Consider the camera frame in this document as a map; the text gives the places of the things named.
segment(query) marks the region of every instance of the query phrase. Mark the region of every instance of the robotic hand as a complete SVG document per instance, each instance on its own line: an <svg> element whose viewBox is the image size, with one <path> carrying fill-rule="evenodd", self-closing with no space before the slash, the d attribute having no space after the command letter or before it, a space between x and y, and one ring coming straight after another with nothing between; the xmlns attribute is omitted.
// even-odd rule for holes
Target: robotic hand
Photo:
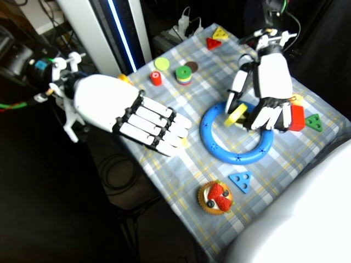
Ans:
<svg viewBox="0 0 351 263"><path fill-rule="evenodd" d="M239 59L240 70L229 90L225 111L230 114L236 109L237 100L244 92L246 78L253 72L254 91L259 104L244 124L246 128L283 131L289 128L292 82L282 49L289 38L296 35L288 31L278 33L272 29L258 30L253 34L253 37L259 37L256 47L258 59L248 54Z"/></svg>
<svg viewBox="0 0 351 263"><path fill-rule="evenodd" d="M66 113L64 130L73 142L72 130L85 121L111 133L121 134L167 156L177 154L181 138L188 136L191 121L175 110L144 96L143 90L120 79L91 75L81 76L77 64L81 56L73 52L68 60L53 60L50 88L63 101ZM67 62L71 71L65 72Z"/></svg>

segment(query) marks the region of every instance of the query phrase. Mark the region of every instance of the red cylinder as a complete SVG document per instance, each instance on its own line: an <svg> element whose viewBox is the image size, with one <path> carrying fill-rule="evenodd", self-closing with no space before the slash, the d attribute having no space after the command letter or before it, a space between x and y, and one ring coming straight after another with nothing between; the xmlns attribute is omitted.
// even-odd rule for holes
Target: red cylinder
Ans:
<svg viewBox="0 0 351 263"><path fill-rule="evenodd" d="M158 71L152 71L150 74L150 79L153 85L159 86L162 84L161 74Z"/></svg>

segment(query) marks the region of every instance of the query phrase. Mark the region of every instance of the yellow triangle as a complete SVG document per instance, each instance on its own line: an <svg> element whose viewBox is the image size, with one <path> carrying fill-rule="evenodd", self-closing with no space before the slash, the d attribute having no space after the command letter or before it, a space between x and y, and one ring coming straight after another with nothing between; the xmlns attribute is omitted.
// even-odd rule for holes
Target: yellow triangle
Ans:
<svg viewBox="0 0 351 263"><path fill-rule="evenodd" d="M213 39L227 39L229 36L228 34L223 30L223 28L221 28L220 26L216 29L216 31L214 32L212 38Z"/></svg>

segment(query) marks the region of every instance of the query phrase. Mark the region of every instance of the checkered tablecloth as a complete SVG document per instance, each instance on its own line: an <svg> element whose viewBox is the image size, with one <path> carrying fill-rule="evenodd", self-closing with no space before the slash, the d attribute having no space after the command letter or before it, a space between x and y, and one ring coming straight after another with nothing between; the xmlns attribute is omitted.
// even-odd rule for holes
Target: checkered tablecloth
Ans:
<svg viewBox="0 0 351 263"><path fill-rule="evenodd" d="M174 108L193 122L189 130L188 146L179 156L171 158L128 139L124 138L123 141L211 261L221 262L224 248L314 161L324 147L350 136L351 123L293 79L294 92L305 99L305 116L318 113L323 132L306 127L302 132L275 133L269 153L259 162L250 165L223 163L211 156L200 138L201 118L212 105L227 99L227 90L238 70L238 58L244 53L256 55L251 48L237 45L237 38L233 35L223 41L221 47L209 51L206 38L212 36L217 26L213 24L199 35L163 54L171 66L162 72L161 86L156 87L149 80L150 72L155 70L153 61L129 76L136 87L146 90L146 96ZM193 74L191 84L182 86L177 83L174 72L187 61L196 61L199 70ZM242 100L252 104L258 102L252 89ZM256 146L260 137L258 133L248 133L235 126L226 128L224 120L225 115L219 116L213 125L217 143L238 153L247 152ZM248 194L242 193L228 179L228 175L243 171L251 171L253 174ZM199 188L217 179L230 187L235 201L231 211L221 216L205 213L197 201Z"/></svg>

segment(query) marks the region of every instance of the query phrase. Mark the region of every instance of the red triangle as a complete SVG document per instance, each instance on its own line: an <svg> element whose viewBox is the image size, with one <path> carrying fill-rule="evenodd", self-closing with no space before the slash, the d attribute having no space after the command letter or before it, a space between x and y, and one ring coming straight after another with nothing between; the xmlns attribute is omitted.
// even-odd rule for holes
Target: red triangle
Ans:
<svg viewBox="0 0 351 263"><path fill-rule="evenodd" d="M212 39L212 38L207 38L207 48L208 50L212 50L215 49L217 47L219 47L220 45L222 45L221 41Z"/></svg>

